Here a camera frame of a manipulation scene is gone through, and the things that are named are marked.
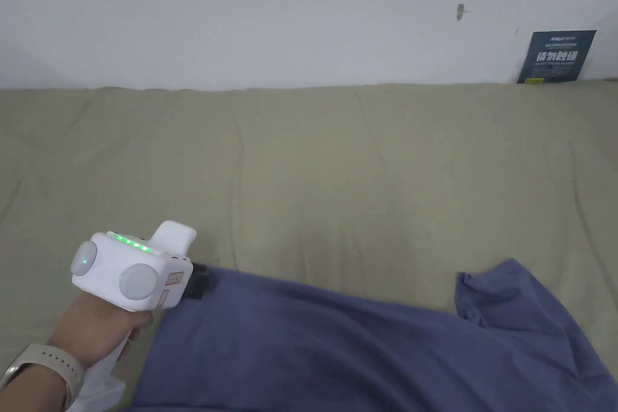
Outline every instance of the forearm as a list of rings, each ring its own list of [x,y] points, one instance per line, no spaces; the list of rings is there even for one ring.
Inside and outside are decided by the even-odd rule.
[[[55,371],[29,365],[0,391],[0,411],[60,412],[66,383]]]

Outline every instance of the watch strap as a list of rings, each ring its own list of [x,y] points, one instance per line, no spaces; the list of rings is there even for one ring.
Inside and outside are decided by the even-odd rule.
[[[29,344],[26,349],[10,364],[6,373],[0,379],[0,390],[3,389],[20,367],[26,364],[43,365],[55,371],[67,382],[67,395],[64,410],[75,401],[83,385],[84,371],[80,363],[69,353],[54,346],[45,344]]]

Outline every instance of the label sticker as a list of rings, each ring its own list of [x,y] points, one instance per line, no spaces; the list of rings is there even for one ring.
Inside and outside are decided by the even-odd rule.
[[[170,290],[163,290],[163,292],[161,293],[161,298],[159,298],[159,302],[156,304],[157,309],[163,307],[163,305],[165,304],[165,300],[168,299],[169,293]]]
[[[179,284],[184,274],[184,272],[175,272],[170,274],[168,276],[168,280],[165,281],[165,286]]]

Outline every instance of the wrinkled fabric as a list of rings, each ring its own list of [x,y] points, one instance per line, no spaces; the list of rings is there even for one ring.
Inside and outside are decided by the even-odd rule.
[[[83,240],[174,220],[194,262],[446,312],[516,256],[618,378],[616,121],[609,81],[1,91],[0,364],[49,339]]]
[[[617,410],[582,330],[513,259],[459,275],[458,315],[213,277],[166,313],[130,412]]]

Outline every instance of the green led light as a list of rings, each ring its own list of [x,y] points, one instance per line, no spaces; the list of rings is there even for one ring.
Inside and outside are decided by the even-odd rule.
[[[141,250],[141,251],[143,251],[143,252],[147,252],[147,253],[150,253],[150,252],[151,252],[151,249],[150,249],[150,248],[145,247],[143,244],[138,243],[138,242],[136,242],[136,241],[133,241],[132,239],[125,238],[125,237],[124,237],[124,236],[122,236],[122,235],[116,235],[115,237],[116,237],[116,239],[117,239],[118,241],[122,241],[122,242],[124,242],[124,243],[130,244],[130,245],[131,245],[131,246],[133,246],[134,248],[140,249],[140,250]]]

